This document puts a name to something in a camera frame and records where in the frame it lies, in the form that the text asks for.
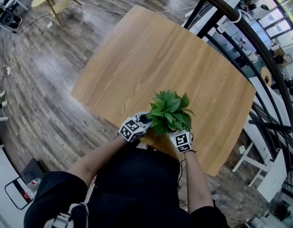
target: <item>wooden floor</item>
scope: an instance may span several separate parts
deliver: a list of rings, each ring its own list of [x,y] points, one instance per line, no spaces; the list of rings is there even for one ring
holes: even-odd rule
[[[199,0],[80,1],[126,13],[135,4],[157,12],[191,7]],[[23,18],[19,31],[49,13],[46,5],[28,12],[19,9],[19,12]],[[164,15],[181,24],[186,12],[172,11]],[[45,28],[34,48],[3,81],[3,68],[0,67],[0,90],[7,90],[6,99],[9,101],[9,106],[0,110],[0,116],[9,117],[8,122],[0,123],[0,139],[19,171],[32,157],[41,160],[50,170],[66,170],[78,157],[116,134],[116,127],[91,115],[70,95],[70,91],[94,50],[122,16],[86,5],[68,8],[60,15],[64,27],[53,21],[53,26]],[[51,16],[41,18],[19,35],[0,30],[0,66],[15,65],[51,19]],[[217,206],[232,226],[269,207],[255,187],[247,187],[246,183],[256,173],[254,169],[242,165],[236,173],[231,171],[240,158],[237,148],[238,145],[218,176],[208,178],[212,192],[219,195]],[[185,172],[180,187],[180,203],[185,208]]]

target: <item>hand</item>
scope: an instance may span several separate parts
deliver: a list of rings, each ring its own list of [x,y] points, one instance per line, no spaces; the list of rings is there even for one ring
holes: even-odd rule
[[[127,118],[121,125],[119,133],[129,142],[140,139],[151,127],[152,119],[146,117],[148,112],[138,112]]]
[[[170,140],[180,153],[192,151],[193,134],[186,130],[170,132]]]

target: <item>railing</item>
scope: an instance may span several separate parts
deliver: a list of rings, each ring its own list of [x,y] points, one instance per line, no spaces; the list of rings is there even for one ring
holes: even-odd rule
[[[200,0],[199,4],[194,9],[193,13],[189,17],[184,28],[190,29],[193,26],[193,24],[196,23],[196,21],[203,16],[204,11],[207,10],[211,6],[216,7],[217,11],[209,19],[206,25],[200,30],[197,36],[200,38],[206,37],[236,67],[236,69],[243,76],[245,76],[245,78],[248,81],[250,81],[247,75],[242,70],[242,68],[229,55],[229,53],[223,48],[223,46],[221,46],[215,39],[213,39],[208,34],[208,32],[212,28],[218,29],[217,23],[224,15],[230,21],[236,21],[239,18],[238,11],[234,10],[223,0]],[[292,106],[289,92],[285,85],[283,76],[277,67],[277,64],[275,63],[268,49],[265,47],[264,43],[261,41],[259,36],[255,33],[255,31],[250,27],[250,25],[244,19],[241,19],[235,25],[245,35],[245,37],[256,49],[258,55],[262,58],[263,62],[265,63],[270,73],[272,74],[273,79],[278,85],[280,95],[284,101],[284,105],[286,107],[291,126],[285,126],[283,124],[283,120],[280,116],[279,110],[276,106],[276,103],[265,81],[262,79],[261,74],[257,71],[257,69],[255,68],[254,64],[251,62],[249,57],[244,53],[244,51],[240,48],[240,46],[226,32],[222,32],[222,33],[218,32],[234,47],[234,49],[243,58],[245,63],[252,69],[253,73],[256,75],[262,87],[264,88],[265,93],[267,94],[274,108],[278,121],[276,121],[269,114],[269,111],[266,105],[264,104],[262,98],[260,97],[259,93],[256,92],[256,97],[260,105],[253,103],[252,110],[250,111],[250,117],[252,118],[252,121],[250,121],[250,123],[257,125],[257,128],[259,129],[259,132],[263,136],[264,141],[271,153],[271,156],[273,157],[273,160],[276,158],[278,154],[278,149],[283,150],[286,169],[288,173],[287,179],[283,184],[283,192],[285,192],[287,195],[293,198],[293,106]]]

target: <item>wooden table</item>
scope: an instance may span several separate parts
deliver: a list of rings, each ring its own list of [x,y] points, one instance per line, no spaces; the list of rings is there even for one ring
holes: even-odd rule
[[[65,8],[67,8],[69,3],[71,3],[71,0],[60,0],[56,4],[53,0],[33,0],[31,6],[34,8],[34,7],[42,4],[45,1],[47,1],[48,6],[50,7],[51,13],[57,18],[59,24],[63,27],[57,14],[60,13],[61,11],[63,11]],[[72,1],[81,5],[81,3],[78,0],[72,0]]]
[[[215,176],[245,124],[255,89],[210,45],[173,21],[135,6],[89,60],[72,96],[120,126],[149,111],[159,90],[187,92],[193,147],[204,172]],[[166,135],[143,139],[177,157]]]

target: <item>backpack strap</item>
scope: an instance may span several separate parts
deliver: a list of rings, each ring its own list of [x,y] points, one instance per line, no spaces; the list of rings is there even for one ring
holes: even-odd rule
[[[84,211],[85,227],[83,227],[83,228],[88,228],[89,211],[88,211],[87,203],[89,202],[91,194],[93,193],[94,187],[95,187],[94,184],[89,187],[84,202],[79,203],[79,204],[77,204],[77,203],[71,204],[69,207],[69,211],[66,214],[60,213],[59,215],[57,215],[57,217],[48,220],[45,223],[44,228],[74,228],[74,221],[72,219],[71,212],[72,212],[73,208],[75,208],[77,206],[82,206],[85,208],[85,211]]]

